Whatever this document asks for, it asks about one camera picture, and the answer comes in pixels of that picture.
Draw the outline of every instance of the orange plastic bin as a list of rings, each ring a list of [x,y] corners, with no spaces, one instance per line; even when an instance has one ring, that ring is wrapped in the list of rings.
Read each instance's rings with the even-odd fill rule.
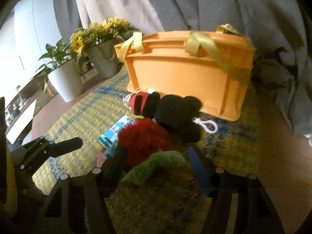
[[[214,42],[208,45],[214,45],[218,50],[209,50],[208,55],[207,49],[202,48],[204,44],[197,43],[198,51],[189,54],[185,51],[185,45],[187,40],[191,42],[190,33],[159,32],[143,36],[141,40],[135,40],[137,43],[134,44],[130,44],[130,40],[128,47],[125,44],[123,46],[123,43],[116,45],[116,54],[120,60],[121,48],[124,49],[124,61],[131,79],[128,90],[147,91],[151,88],[161,95],[195,96],[203,103],[202,112],[229,121],[238,120],[255,48],[245,36],[196,32],[204,34],[203,37],[208,35],[208,42]],[[136,49],[140,51],[135,50],[138,42],[141,48]]]

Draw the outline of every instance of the metal bolt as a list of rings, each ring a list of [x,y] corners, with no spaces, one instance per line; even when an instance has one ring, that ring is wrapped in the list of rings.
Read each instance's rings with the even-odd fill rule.
[[[250,179],[257,179],[257,176],[254,173],[251,173],[248,175],[248,178]]]
[[[61,176],[60,176],[60,179],[61,180],[65,180],[65,179],[67,179],[68,178],[68,174],[66,174],[66,173],[64,173],[64,174],[62,174]]]
[[[101,168],[94,168],[93,170],[92,170],[92,172],[94,173],[94,174],[98,174],[98,173],[100,173],[101,172]]]
[[[222,174],[222,173],[224,173],[224,169],[221,167],[218,167],[218,168],[216,168],[216,172],[219,174]]]

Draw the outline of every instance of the gray flower pot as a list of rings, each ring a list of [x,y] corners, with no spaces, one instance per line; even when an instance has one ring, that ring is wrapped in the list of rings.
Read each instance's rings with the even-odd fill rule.
[[[112,39],[85,50],[95,69],[103,78],[117,74],[119,60],[114,50],[115,44],[116,39]]]

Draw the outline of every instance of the red fur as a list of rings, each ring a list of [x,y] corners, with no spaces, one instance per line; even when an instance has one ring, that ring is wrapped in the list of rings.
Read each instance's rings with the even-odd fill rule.
[[[155,152],[170,150],[167,131],[151,119],[142,119],[124,126],[118,133],[118,142],[127,148],[126,165],[131,168],[144,162]]]

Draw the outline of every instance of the green plush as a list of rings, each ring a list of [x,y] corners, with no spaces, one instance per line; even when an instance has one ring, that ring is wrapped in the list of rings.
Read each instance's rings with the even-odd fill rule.
[[[178,151],[159,151],[153,153],[146,161],[133,167],[121,182],[130,181],[141,186],[149,179],[157,167],[178,167],[185,164],[184,157]]]

